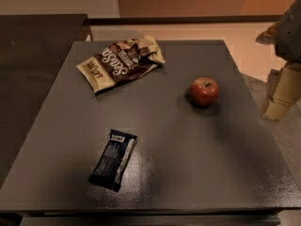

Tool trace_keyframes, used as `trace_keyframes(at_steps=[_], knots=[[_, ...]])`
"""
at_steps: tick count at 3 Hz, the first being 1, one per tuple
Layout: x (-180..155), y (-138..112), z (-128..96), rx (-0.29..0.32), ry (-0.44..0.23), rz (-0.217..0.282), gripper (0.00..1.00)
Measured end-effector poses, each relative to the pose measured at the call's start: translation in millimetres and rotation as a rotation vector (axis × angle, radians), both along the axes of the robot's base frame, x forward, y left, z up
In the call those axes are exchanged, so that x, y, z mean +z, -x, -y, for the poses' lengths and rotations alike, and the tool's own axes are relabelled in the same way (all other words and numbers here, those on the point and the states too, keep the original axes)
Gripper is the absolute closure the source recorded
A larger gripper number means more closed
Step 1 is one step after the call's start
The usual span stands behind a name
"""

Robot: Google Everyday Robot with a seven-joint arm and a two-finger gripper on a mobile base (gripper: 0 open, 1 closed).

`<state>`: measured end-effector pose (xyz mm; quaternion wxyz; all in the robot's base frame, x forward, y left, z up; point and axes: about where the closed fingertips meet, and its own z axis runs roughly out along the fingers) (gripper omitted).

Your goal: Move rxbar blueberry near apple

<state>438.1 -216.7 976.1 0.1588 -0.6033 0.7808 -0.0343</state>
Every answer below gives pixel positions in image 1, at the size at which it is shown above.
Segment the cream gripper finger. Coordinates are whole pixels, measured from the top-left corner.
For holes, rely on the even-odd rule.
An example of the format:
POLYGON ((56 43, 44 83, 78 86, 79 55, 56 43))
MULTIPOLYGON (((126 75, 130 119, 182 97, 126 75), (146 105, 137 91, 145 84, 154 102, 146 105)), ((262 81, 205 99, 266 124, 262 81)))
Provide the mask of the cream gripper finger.
POLYGON ((279 71, 272 69, 267 79, 262 115, 272 121, 284 118, 301 98, 301 64, 288 61, 279 71))
POLYGON ((274 44, 276 40, 277 29, 278 23, 271 24, 266 30, 257 36, 256 42, 265 45, 274 44))

